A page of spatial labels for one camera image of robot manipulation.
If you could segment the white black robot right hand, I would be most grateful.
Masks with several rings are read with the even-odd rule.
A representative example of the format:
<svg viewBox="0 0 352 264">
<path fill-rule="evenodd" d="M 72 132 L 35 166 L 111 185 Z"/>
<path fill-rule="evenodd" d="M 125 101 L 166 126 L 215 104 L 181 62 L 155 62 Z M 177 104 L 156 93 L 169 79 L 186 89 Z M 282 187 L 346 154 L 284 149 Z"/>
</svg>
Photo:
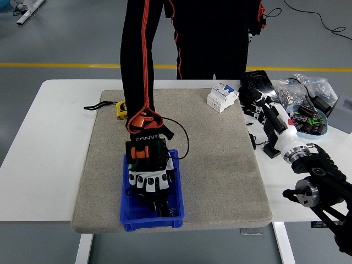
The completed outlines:
<svg viewBox="0 0 352 264">
<path fill-rule="evenodd" d="M 254 87 L 241 86 L 239 98 L 245 114 L 257 119 L 268 138 L 269 148 L 279 152 L 288 163 L 309 154 L 286 110 Z"/>
</svg>

